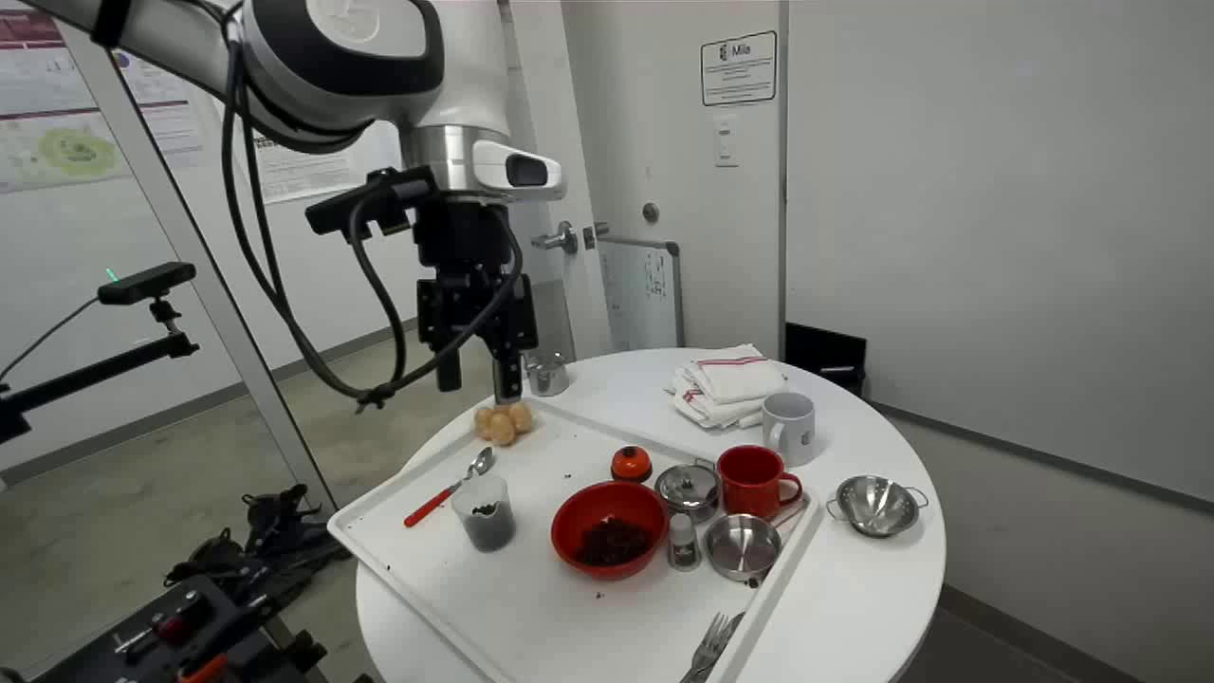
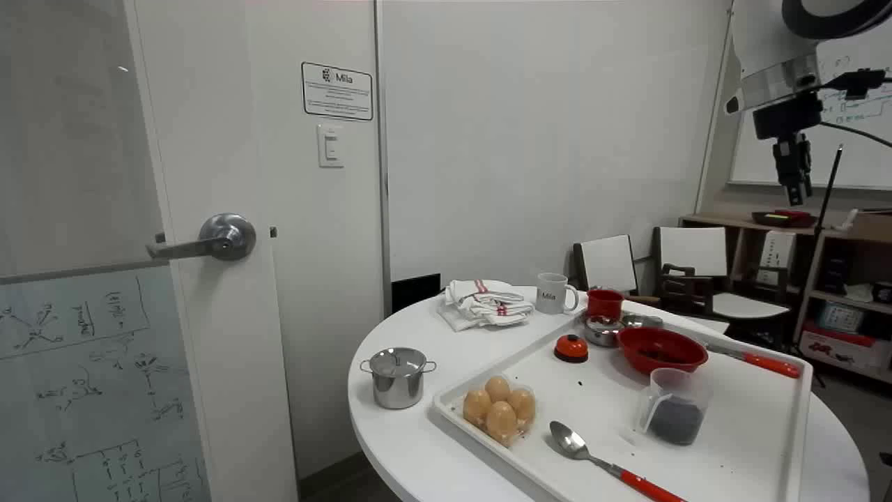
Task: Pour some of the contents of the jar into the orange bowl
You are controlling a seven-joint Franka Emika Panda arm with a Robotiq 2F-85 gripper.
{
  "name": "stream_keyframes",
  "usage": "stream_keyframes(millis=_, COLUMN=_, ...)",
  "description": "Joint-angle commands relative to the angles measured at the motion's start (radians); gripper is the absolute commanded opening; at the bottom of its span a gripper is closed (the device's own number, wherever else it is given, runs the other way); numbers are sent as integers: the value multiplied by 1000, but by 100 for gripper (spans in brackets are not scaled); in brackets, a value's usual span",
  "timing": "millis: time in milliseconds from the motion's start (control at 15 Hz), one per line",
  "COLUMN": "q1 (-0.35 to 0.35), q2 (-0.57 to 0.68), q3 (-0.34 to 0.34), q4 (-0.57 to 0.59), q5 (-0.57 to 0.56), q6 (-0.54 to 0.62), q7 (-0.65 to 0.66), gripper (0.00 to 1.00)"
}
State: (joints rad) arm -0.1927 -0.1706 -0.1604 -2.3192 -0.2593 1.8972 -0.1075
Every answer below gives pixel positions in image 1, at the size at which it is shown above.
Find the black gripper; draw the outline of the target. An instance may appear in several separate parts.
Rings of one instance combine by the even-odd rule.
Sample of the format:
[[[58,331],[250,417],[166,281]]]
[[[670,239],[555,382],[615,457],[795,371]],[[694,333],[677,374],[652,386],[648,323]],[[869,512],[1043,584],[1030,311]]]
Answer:
[[[415,326],[431,350],[475,331],[493,352],[493,398],[522,393],[520,352],[539,344],[532,281],[520,268],[505,205],[431,200],[414,244],[431,278],[415,285]],[[458,352],[436,363],[436,386],[458,391]]]

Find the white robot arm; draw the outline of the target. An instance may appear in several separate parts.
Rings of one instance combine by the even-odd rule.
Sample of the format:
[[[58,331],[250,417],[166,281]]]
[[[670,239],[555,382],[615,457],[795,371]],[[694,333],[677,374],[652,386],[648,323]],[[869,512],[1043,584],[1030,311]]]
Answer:
[[[415,285],[431,355],[395,363],[361,406],[427,374],[461,382],[458,350],[493,355],[493,393],[522,393],[539,344],[517,199],[555,199],[560,163],[513,140],[499,0],[25,0],[107,48],[150,61],[222,102],[232,133],[257,129],[291,153],[342,153],[365,129],[399,129],[403,163],[307,209],[343,244],[405,229],[427,278]]]

